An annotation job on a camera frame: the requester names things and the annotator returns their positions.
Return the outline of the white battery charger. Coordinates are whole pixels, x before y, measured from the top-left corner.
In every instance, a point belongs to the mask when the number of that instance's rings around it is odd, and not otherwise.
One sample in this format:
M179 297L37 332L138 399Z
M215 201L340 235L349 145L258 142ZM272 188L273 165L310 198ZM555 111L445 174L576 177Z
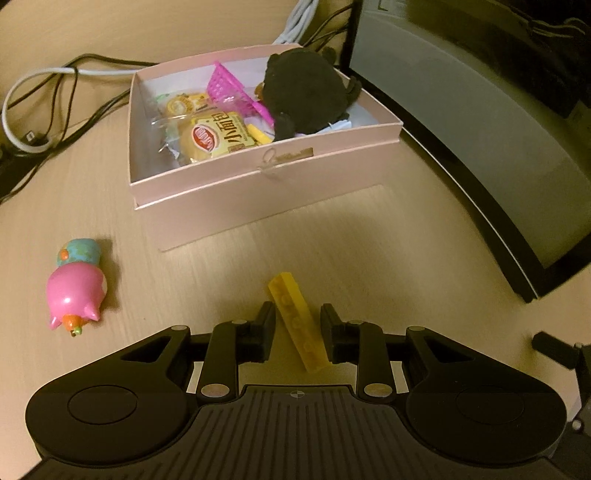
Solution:
M338 122L335 122L335 123L329 123L329 125L327 127L314 132L314 135L332 133L332 132L342 131L342 130L349 130L352 128L353 128L353 123L351 120L349 120L349 119L339 120Z

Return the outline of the black computer case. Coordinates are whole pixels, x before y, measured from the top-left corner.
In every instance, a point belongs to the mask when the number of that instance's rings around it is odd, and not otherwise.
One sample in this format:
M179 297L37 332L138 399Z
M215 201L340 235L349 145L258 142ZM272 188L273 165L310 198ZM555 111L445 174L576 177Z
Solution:
M590 5L358 1L341 60L473 205L531 301L590 262Z

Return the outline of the pink cardboard box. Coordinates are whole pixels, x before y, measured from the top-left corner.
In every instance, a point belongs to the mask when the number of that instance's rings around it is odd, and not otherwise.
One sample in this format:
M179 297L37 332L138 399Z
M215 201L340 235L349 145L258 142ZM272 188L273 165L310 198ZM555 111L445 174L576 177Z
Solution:
M263 81L270 55L259 45L185 57L138 71L128 117L129 185L137 215L166 251L230 228L384 181L403 123L367 91L349 109L352 126L182 165L165 153L152 120L155 98L200 92L221 64L246 87Z

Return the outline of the yellow packaged mini bread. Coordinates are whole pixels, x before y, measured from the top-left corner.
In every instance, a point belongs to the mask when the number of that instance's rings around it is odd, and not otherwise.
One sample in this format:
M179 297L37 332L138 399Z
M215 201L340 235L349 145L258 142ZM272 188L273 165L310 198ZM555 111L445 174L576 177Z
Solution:
M180 153L190 163L199 163L256 146L242 115L212 109L182 120Z

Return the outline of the yellow toy brick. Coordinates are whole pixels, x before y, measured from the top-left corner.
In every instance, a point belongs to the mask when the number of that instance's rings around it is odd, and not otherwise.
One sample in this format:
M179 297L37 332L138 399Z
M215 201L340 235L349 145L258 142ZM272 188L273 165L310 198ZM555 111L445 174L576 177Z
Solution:
M281 272L267 284L283 323L308 373L329 366L321 326L311 315L304 295L290 272Z

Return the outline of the pink pig toy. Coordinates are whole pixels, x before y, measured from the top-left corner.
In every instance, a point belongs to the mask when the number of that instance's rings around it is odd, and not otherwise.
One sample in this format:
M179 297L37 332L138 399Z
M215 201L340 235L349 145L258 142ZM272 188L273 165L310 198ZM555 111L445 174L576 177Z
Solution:
M56 256L56 269L46 284L49 327L63 326L71 337L82 334L89 321L100 320L100 307L107 293L107 281L99 267L102 250L90 238L76 238L64 244Z

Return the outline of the pink toy racket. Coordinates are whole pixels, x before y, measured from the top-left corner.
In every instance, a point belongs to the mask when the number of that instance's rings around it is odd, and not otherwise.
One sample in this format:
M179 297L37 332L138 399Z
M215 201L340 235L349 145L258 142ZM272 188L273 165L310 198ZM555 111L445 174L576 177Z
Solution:
M254 139L254 141L256 141L257 144L269 145L270 143L273 143L273 138L271 138L269 135L267 135L265 132L263 132L256 126L252 124L246 124L245 127L246 130L249 132L249 135L252 136L252 138Z

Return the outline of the pink plastic basket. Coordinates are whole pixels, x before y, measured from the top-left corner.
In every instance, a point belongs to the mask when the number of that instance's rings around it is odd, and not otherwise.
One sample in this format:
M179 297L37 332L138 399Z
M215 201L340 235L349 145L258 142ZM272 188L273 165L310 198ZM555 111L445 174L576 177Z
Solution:
M228 107L245 117L259 115L268 126L274 126L269 110L249 95L245 86L221 62L214 62L205 91L215 104Z

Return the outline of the black plush toy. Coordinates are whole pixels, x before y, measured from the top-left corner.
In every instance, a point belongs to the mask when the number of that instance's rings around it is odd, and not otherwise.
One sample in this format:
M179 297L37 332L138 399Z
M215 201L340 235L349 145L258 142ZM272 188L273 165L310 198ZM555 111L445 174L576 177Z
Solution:
M273 118L276 141L315 134L349 118L348 109L362 93L362 83L355 77L342 80L336 59L332 47L270 55L259 98Z

